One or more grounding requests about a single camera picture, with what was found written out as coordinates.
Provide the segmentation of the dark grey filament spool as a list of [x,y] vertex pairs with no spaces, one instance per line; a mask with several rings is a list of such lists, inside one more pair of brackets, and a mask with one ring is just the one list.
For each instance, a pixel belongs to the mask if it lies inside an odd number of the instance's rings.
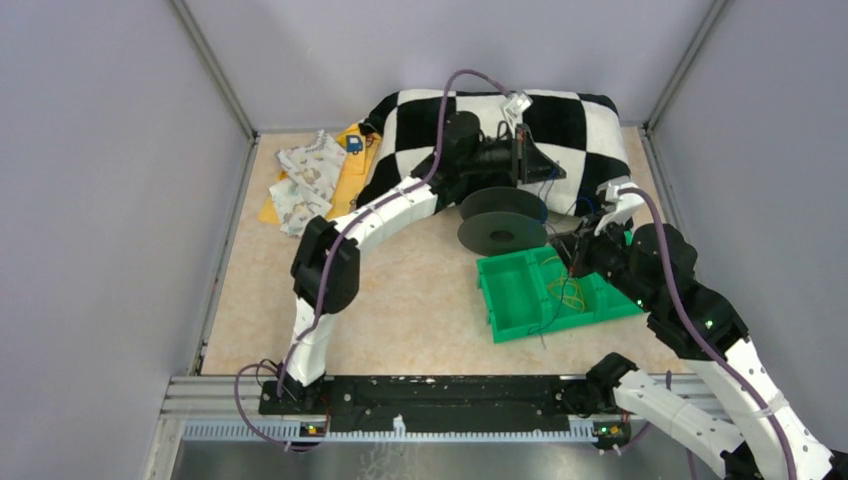
[[547,206],[537,195],[519,188],[476,191],[463,200],[459,213],[458,240],[478,255],[503,255],[547,243]]

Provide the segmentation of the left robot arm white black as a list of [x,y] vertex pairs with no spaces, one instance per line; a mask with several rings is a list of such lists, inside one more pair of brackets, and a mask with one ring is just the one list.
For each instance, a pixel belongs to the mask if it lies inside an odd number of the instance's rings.
[[519,184],[563,179],[566,171],[543,153],[530,128],[518,124],[504,140],[484,140],[468,111],[441,115],[436,145],[408,176],[353,212],[306,226],[291,275],[296,320],[290,348],[277,368],[276,391],[297,413],[319,404],[316,382],[326,372],[326,350],[335,317],[359,292],[364,254],[407,226],[433,216],[489,180]]

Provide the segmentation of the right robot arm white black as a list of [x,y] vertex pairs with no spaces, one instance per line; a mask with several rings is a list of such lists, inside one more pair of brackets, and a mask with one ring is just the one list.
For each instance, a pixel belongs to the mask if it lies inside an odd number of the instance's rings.
[[818,441],[759,358],[740,315],[694,276],[696,250],[666,223],[632,235],[587,219],[550,237],[568,271],[600,276],[638,305],[655,337],[710,389],[725,419],[653,384],[633,362],[610,354],[590,371],[589,404],[645,418],[725,479],[843,479],[847,456]]

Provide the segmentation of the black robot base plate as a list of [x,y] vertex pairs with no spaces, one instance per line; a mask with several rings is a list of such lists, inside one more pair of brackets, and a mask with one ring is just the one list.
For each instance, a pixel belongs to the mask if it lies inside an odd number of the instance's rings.
[[262,415],[316,416],[332,433],[565,431],[573,417],[620,415],[610,391],[557,375],[325,376],[308,387],[263,383]]

